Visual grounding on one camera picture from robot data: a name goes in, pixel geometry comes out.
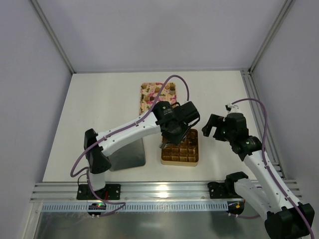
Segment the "metal tongs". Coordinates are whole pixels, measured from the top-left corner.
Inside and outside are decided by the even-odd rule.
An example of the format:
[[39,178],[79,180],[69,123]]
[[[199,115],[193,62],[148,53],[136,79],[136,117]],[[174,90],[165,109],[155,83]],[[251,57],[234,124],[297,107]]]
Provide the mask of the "metal tongs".
[[160,145],[159,145],[159,148],[163,149],[163,148],[166,148],[166,147],[168,147],[168,146],[170,146],[170,145],[171,145],[171,142],[169,142],[169,141],[162,141],[162,142],[160,143]]

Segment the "silver tin lid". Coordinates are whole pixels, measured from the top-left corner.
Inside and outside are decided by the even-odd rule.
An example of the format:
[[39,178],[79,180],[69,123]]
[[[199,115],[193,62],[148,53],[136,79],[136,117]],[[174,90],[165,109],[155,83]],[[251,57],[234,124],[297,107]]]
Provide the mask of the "silver tin lid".
[[115,151],[109,156],[110,171],[120,171],[144,166],[146,155],[143,139],[136,140]]

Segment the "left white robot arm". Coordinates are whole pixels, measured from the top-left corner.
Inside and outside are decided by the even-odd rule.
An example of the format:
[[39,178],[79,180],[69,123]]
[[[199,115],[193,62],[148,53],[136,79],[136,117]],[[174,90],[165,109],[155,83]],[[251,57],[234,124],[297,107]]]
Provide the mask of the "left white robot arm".
[[191,101],[183,105],[160,101],[135,120],[111,129],[105,135],[93,129],[87,130],[84,136],[84,154],[89,164],[88,181],[92,191],[105,187],[105,172],[112,166],[108,157],[117,150],[158,133],[168,144],[179,145],[199,120],[200,114]]

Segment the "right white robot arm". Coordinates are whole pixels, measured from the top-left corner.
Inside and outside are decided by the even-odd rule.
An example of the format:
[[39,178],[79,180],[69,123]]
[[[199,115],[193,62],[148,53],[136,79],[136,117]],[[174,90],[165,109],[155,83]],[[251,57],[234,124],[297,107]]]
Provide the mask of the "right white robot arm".
[[310,204],[303,204],[287,187],[262,150],[259,138],[249,134],[242,113],[229,113],[226,117],[211,114],[202,128],[209,136],[228,142],[232,151],[251,170],[260,184],[257,188],[243,172],[226,176],[225,186],[231,195],[244,198],[264,221],[268,236],[272,239],[298,239],[314,237],[312,223],[315,211]]

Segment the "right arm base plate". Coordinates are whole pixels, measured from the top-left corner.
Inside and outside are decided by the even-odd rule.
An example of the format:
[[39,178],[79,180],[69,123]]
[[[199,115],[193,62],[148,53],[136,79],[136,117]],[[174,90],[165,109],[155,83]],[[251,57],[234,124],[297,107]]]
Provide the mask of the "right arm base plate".
[[210,199],[227,199],[229,196],[225,183],[209,182],[207,187]]

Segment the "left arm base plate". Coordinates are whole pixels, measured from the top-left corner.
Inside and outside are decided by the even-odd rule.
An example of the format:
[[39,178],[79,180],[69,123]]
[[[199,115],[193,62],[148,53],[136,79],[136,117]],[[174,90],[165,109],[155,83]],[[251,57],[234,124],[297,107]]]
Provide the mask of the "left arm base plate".
[[[120,184],[106,184],[104,188],[95,191],[95,194],[103,200],[119,200],[121,193]],[[88,184],[80,184],[77,191],[77,200],[96,200]]]

